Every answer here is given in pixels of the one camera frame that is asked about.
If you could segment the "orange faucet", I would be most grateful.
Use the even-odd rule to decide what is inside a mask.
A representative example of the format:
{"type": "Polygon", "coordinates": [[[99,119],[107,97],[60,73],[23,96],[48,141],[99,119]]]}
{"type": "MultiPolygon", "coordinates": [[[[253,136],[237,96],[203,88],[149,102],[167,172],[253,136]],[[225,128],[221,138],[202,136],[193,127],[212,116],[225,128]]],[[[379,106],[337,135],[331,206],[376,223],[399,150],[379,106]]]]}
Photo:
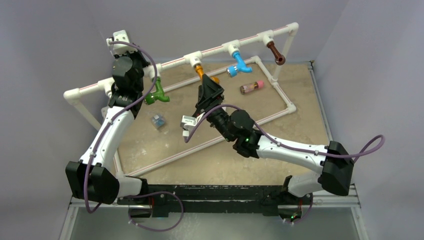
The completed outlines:
{"type": "Polygon", "coordinates": [[[217,77],[215,77],[215,76],[209,76],[209,75],[207,75],[207,74],[204,72],[204,69],[203,69],[203,67],[202,67],[202,65],[201,65],[201,64],[196,64],[196,65],[193,67],[193,69],[194,69],[194,71],[198,74],[199,79],[200,79],[200,81],[201,81],[201,82],[203,81],[203,77],[204,77],[204,76],[206,76],[206,77],[210,78],[213,82],[215,82],[215,83],[217,83],[217,84],[219,84],[219,83],[220,83],[219,78],[217,78],[217,77]]]}

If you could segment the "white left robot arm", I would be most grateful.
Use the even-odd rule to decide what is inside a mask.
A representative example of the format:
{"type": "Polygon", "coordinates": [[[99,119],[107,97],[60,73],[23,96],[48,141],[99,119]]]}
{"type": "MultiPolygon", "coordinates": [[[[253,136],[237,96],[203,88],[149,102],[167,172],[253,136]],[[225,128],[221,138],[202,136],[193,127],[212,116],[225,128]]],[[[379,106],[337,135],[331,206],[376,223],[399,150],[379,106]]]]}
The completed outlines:
{"type": "Polygon", "coordinates": [[[114,176],[111,172],[121,140],[141,109],[143,68],[147,66],[149,62],[139,52],[127,52],[115,58],[106,117],[87,151],[65,168],[74,198],[102,204],[112,204],[115,199],[126,196],[138,205],[148,201],[149,191],[143,187],[142,180],[114,176]]]}

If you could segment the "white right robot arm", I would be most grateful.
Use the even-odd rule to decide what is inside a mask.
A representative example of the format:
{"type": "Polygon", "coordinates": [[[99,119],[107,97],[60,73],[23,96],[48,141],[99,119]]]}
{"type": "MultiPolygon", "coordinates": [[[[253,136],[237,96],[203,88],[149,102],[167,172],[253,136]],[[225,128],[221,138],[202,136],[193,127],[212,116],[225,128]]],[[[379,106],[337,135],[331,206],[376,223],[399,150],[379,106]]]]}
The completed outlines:
{"type": "Polygon", "coordinates": [[[203,74],[193,115],[208,121],[245,158],[280,160],[310,170],[303,175],[286,177],[280,191],[284,202],[292,204],[300,197],[321,190],[337,196],[349,194],[354,161],[341,143],[330,141],[327,145],[314,145],[272,136],[245,110],[235,108],[228,114],[223,109],[223,93],[223,87],[203,74]]]}

